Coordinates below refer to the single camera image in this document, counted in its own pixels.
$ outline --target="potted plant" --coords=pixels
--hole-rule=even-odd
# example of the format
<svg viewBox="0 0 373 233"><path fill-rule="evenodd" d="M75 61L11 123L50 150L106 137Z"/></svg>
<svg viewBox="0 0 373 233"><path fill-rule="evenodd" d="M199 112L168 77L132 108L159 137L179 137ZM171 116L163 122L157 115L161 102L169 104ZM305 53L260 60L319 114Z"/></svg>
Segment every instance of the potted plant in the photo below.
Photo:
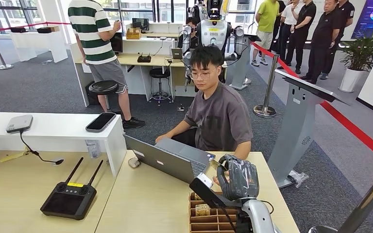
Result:
<svg viewBox="0 0 373 233"><path fill-rule="evenodd" d="M364 72L373 67L373 34L369 37L362 36L355 41L343 42L344 58L341 60L347 70L342 79L340 91L353 92L354 87Z"/></svg>

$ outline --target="antenna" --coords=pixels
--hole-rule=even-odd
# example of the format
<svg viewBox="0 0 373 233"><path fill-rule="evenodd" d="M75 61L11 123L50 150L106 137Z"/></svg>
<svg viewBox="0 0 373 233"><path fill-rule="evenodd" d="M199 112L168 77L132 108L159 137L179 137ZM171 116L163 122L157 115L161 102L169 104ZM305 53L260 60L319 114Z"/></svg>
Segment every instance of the antenna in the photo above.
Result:
<svg viewBox="0 0 373 233"><path fill-rule="evenodd" d="M96 174L98 173L98 170L99 170L99 168L100 168L101 165L102 165L102 162L103 162L103 160L101 160L101 162L99 163L97 169L95 170L95 173L92 175L91 180L90 180L89 183L88 183L89 186L91 186L92 182L94 181L95 176L96 176Z"/></svg>
<svg viewBox="0 0 373 233"><path fill-rule="evenodd" d="M79 165L81 164L82 160L84 160L83 157L81 157L81 159L78 161L78 163L76 164L76 166L72 170L71 174L68 176L67 180L65 181L65 183L68 183L70 181L70 179L72 178L72 176L75 173L76 169L78 169Z"/></svg>

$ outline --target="gray t-shirt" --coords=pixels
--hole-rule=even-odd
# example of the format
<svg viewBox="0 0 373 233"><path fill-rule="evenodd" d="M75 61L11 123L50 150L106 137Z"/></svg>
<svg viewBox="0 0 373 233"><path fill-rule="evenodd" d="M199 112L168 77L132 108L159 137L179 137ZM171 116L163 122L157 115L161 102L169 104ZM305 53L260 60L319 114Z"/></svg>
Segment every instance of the gray t-shirt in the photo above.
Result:
<svg viewBox="0 0 373 233"><path fill-rule="evenodd" d="M235 151L238 144L253 137L244 99L221 82L207 100L202 91L197 93L184 121L197 127L195 145L201 150Z"/></svg>

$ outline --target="gray shorts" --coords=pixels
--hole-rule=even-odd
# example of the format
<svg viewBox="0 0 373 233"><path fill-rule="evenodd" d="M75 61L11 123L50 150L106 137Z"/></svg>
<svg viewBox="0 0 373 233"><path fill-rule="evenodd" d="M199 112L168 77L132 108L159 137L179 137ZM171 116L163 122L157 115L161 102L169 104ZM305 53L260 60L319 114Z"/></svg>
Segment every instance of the gray shorts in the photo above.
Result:
<svg viewBox="0 0 373 233"><path fill-rule="evenodd" d="M121 65L118 60L112 62L94 65L88 64L91 69L92 75L94 76L94 81L104 81L113 80L118 83L117 94L122 94L128 90L128 85L126 84L125 76L123 75Z"/></svg>

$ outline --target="controller screen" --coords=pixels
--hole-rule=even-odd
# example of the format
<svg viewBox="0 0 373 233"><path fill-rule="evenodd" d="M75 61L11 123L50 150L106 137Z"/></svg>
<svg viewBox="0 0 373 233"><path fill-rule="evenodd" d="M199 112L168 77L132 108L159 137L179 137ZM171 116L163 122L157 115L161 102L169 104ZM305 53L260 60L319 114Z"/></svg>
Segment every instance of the controller screen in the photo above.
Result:
<svg viewBox="0 0 373 233"><path fill-rule="evenodd" d="M54 193L43 211L74 215L83 199L83 196Z"/></svg>

